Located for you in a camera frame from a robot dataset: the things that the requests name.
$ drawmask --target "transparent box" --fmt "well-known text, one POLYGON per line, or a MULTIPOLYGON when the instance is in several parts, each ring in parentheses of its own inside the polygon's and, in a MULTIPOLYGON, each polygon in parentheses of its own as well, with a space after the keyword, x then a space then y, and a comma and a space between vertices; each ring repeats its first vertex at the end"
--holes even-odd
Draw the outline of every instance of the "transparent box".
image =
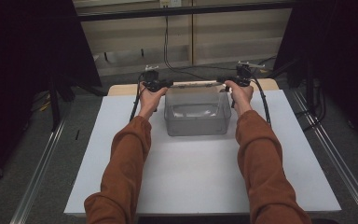
POLYGON ((164 118, 170 136, 215 135, 227 132, 231 108, 222 85, 169 88, 164 118))

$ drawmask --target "electrical outlet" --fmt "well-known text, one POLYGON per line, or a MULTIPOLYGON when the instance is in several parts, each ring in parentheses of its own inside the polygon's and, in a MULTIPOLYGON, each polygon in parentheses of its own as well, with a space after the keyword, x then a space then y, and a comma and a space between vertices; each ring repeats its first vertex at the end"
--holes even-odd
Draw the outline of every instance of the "electrical outlet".
POLYGON ((159 0, 160 7, 181 7, 182 0, 159 0))
POLYGON ((170 6, 170 0, 159 0, 159 7, 169 7, 170 6))
POLYGON ((170 7, 181 7, 182 6, 182 0, 171 0, 170 7))

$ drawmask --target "wall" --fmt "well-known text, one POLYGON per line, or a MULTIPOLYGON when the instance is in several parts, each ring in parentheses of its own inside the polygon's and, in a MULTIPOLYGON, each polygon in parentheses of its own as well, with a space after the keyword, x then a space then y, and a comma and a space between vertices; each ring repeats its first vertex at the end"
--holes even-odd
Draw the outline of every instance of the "wall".
MULTIPOLYGON (((183 0, 182 6, 240 4, 241 0, 183 0)), ((158 8, 159 1, 78 7, 78 13, 158 8)), ((267 58, 277 54, 291 9, 169 17, 169 58, 172 66, 267 58)), ((136 69, 148 63, 165 66, 165 18, 82 22, 93 54, 109 52, 114 66, 136 69), (153 52, 140 58, 141 49, 153 52)), ((111 75, 112 71, 100 75, 111 75)))

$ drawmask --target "white board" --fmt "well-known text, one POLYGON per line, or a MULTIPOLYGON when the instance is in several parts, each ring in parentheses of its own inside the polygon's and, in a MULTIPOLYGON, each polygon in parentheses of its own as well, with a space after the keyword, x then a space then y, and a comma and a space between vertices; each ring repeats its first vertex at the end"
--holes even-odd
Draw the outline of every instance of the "white board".
MULTIPOLYGON (((272 128, 282 144, 283 168, 298 204, 306 211, 340 210, 283 91, 265 94, 272 128)), ((65 214, 85 216, 83 202, 100 190, 113 136, 128 123, 133 100, 134 96, 103 98, 65 214)), ((171 137, 165 127, 164 100, 161 98, 158 112, 150 120, 152 147, 145 163, 137 214, 248 214, 248 197, 237 164, 235 111, 224 135, 171 137)), ((252 107, 265 116, 258 92, 252 107)))

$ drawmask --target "hand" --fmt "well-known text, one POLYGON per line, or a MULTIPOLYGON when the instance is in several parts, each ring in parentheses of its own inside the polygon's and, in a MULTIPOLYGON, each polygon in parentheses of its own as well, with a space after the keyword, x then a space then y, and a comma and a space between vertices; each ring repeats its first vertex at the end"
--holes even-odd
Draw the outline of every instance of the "hand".
POLYGON ((235 101, 234 109, 237 111, 238 118, 246 111, 253 110, 251 100, 254 89, 252 86, 240 87, 230 80, 227 80, 225 84, 232 89, 231 98, 235 101))
POLYGON ((159 104, 159 99, 161 99, 161 96, 163 96, 165 92, 167 92, 167 90, 168 88, 164 87, 159 91, 152 92, 141 84, 141 110, 139 111, 138 116, 144 117, 144 119, 149 120, 159 104))

